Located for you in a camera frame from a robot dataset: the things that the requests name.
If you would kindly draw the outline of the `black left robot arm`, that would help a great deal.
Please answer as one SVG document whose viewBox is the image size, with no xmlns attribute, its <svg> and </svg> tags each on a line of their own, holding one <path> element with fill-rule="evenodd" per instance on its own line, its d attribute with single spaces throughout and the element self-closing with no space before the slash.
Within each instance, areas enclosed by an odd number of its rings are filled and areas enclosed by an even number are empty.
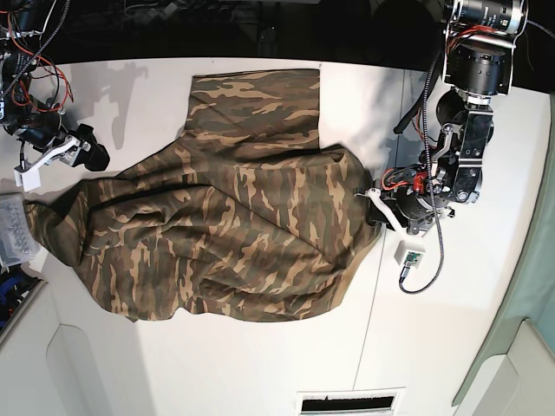
<svg viewBox="0 0 555 416">
<path fill-rule="evenodd" d="M 380 200 L 412 235 L 457 204 L 480 195 L 484 152 L 493 137 L 491 99 L 509 93 L 527 1 L 446 1 L 443 48 L 417 102 L 395 127 L 417 128 L 424 148 L 417 162 L 393 167 L 380 180 Z"/>
</svg>

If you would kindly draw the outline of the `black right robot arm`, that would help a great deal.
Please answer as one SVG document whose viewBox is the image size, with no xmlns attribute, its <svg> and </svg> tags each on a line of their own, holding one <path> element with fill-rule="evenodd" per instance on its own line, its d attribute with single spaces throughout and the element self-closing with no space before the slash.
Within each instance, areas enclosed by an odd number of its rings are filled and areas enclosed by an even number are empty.
<svg viewBox="0 0 555 416">
<path fill-rule="evenodd" d="M 1 2 L 1 128 L 20 143 L 17 173 L 60 160 L 91 172 L 107 169 L 110 157 L 85 124 L 63 125 L 65 104 L 74 100 L 69 80 L 45 49 L 62 28 L 70 2 Z"/>
</svg>

